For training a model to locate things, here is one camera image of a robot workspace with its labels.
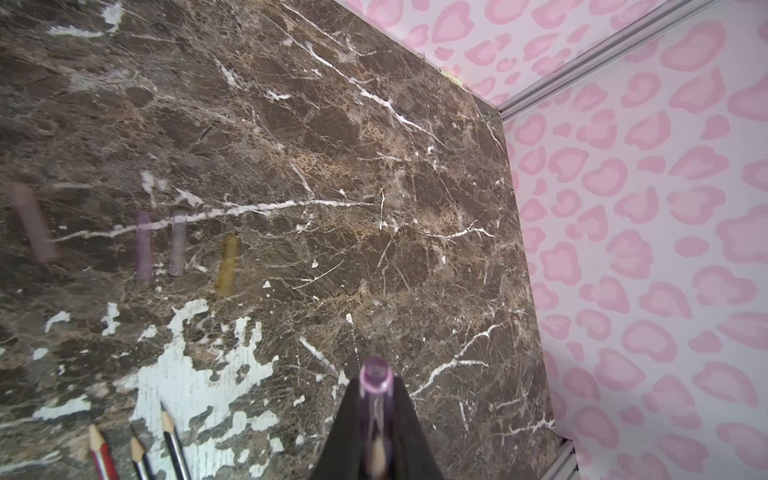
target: marble slab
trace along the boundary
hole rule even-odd
[[[369,354],[446,478],[554,459],[494,110],[330,0],[29,0],[0,31],[0,478],[95,478],[92,422],[122,478],[129,423],[170,478],[160,400],[193,477],[306,478]],[[12,181],[58,262],[35,262]]]

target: red pencil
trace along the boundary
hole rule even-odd
[[[91,437],[91,457],[94,459],[99,478],[101,480],[119,480],[118,472],[114,469],[112,457],[109,455],[109,446],[96,425],[88,427],[88,434]]]

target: black pencil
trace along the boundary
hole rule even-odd
[[[131,436],[131,458],[134,461],[134,469],[136,470],[136,476],[139,480],[153,480],[154,476],[149,468],[149,462],[147,461],[147,453],[144,451],[144,447],[139,443],[139,439],[136,435]]]
[[[160,404],[161,415],[163,416],[163,437],[165,437],[165,445],[170,452],[170,460],[174,463],[174,471],[176,472],[177,480],[191,480],[189,469],[187,468],[187,462],[184,460],[184,452],[181,451],[181,442],[179,442],[179,435],[176,434],[176,425],[174,420],[170,417],[170,414],[165,411],[163,404]]]

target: purple chalk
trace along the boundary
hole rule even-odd
[[[170,266],[168,273],[174,276],[184,272],[184,241],[187,236],[187,212],[174,211],[174,226],[170,231]]]
[[[152,214],[136,214],[136,281],[152,280]]]
[[[51,231],[29,185],[14,183],[12,199],[38,262],[49,263],[58,260],[61,256],[58,247],[51,239]]]

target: pink leopard print wallpaper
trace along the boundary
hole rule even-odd
[[[722,2],[505,133],[581,477],[768,478],[768,2]]]
[[[336,0],[499,106],[663,0]]]

